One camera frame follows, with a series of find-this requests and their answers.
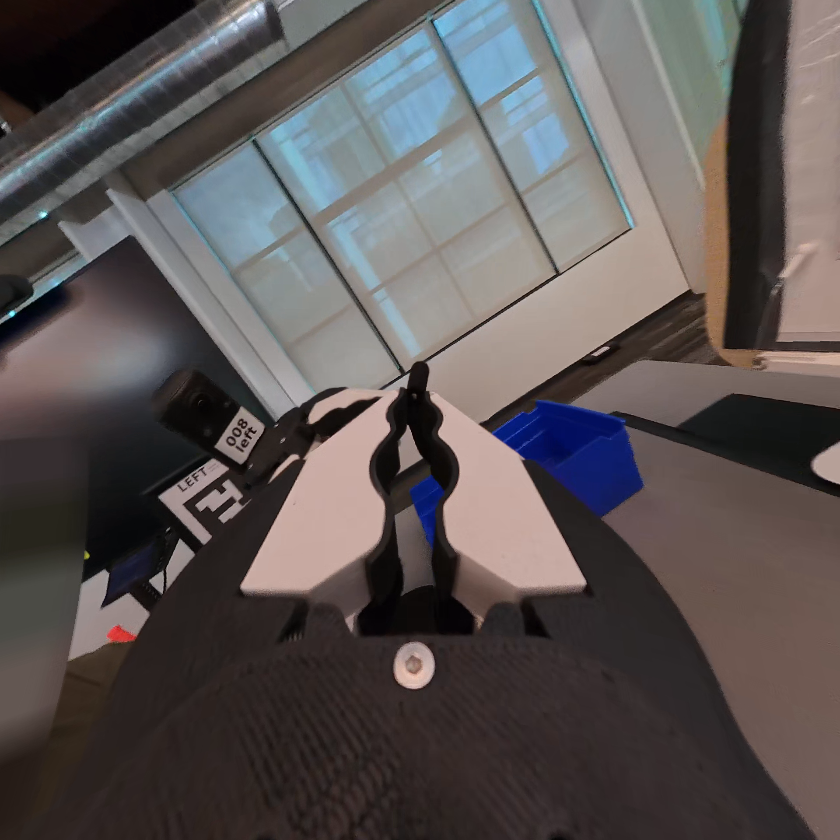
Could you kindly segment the silver ventilation duct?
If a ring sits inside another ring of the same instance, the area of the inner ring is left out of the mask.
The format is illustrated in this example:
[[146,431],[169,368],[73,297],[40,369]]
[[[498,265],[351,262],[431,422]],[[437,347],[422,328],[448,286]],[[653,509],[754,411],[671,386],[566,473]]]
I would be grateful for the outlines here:
[[202,2],[2,139],[2,243],[283,41],[275,2]]

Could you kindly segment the large paned window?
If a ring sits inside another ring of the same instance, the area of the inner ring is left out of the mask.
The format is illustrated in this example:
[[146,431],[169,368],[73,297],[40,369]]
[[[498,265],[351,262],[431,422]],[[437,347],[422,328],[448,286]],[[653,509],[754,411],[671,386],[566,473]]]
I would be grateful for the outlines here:
[[322,2],[335,22],[143,197],[301,387],[394,383],[633,231],[549,2]]

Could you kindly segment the blue plastic bin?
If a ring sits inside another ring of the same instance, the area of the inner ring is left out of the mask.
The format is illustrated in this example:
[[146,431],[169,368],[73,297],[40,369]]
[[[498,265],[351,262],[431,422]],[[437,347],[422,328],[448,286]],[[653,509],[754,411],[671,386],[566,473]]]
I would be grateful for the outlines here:
[[452,546],[460,516],[474,502],[479,513],[507,515],[525,501],[525,461],[542,468],[596,516],[614,510],[644,487],[625,422],[616,416],[538,401],[489,433],[438,395],[417,396],[416,425],[423,441],[443,444],[456,458],[447,478],[422,480],[410,490],[429,545],[445,529]]

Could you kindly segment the instruction sheet display board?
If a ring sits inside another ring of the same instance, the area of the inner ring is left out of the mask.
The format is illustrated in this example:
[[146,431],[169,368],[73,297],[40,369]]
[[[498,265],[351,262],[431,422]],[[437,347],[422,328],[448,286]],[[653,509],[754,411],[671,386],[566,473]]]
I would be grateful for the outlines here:
[[838,1],[746,3],[705,176],[712,348],[838,376]]

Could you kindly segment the black table mat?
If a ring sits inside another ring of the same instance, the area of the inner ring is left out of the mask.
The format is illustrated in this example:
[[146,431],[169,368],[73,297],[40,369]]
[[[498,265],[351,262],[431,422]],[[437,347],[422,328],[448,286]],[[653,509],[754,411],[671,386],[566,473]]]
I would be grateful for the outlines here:
[[743,466],[838,497],[814,457],[839,440],[836,408],[730,394],[678,425],[707,451]]

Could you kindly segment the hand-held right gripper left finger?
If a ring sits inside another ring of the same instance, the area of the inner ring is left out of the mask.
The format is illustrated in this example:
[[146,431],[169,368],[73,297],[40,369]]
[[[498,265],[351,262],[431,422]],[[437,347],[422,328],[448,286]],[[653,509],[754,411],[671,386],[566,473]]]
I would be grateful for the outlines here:
[[299,464],[240,592],[388,613],[403,591],[391,488],[400,466],[404,390],[379,402]]

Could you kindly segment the white marker sign board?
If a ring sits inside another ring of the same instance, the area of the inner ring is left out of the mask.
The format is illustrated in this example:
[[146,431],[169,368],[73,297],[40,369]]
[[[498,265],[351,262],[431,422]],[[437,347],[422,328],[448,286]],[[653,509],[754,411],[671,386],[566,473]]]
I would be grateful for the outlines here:
[[252,494],[240,474],[215,458],[200,458],[146,492],[155,511],[192,550],[210,543]]

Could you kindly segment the large black wall screen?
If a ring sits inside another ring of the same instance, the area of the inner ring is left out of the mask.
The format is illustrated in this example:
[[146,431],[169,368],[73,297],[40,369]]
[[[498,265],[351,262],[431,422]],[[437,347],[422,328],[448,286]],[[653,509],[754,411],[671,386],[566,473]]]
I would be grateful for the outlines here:
[[2,322],[1,339],[2,440],[68,437],[89,456],[84,581],[152,540],[144,492],[201,457],[154,417],[172,373],[199,370],[270,419],[132,237]]

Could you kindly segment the small tablet screen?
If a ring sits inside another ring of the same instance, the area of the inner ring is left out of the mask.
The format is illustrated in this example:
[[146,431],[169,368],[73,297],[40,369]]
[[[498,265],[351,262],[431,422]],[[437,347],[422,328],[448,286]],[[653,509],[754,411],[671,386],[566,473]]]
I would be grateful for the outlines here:
[[101,607],[110,606],[130,595],[150,613],[160,601],[163,591],[152,584],[158,574],[166,578],[166,569],[173,548],[165,541],[152,541],[111,567]]

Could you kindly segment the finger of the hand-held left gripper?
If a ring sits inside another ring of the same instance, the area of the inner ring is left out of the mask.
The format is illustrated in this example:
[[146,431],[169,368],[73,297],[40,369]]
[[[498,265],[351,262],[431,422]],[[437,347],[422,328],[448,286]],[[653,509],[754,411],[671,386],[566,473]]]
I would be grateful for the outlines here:
[[340,388],[323,392],[308,403],[308,430],[341,430],[373,405],[389,406],[398,397],[395,390]]
[[314,449],[350,425],[365,410],[329,410],[297,424],[297,454],[306,458]]

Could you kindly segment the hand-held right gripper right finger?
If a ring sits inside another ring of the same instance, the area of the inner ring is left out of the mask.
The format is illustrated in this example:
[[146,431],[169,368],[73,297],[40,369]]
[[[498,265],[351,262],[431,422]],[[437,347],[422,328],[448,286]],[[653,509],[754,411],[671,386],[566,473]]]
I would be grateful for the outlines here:
[[444,598],[483,620],[500,603],[585,590],[526,461],[430,392],[423,394],[423,457],[443,491],[432,565]]

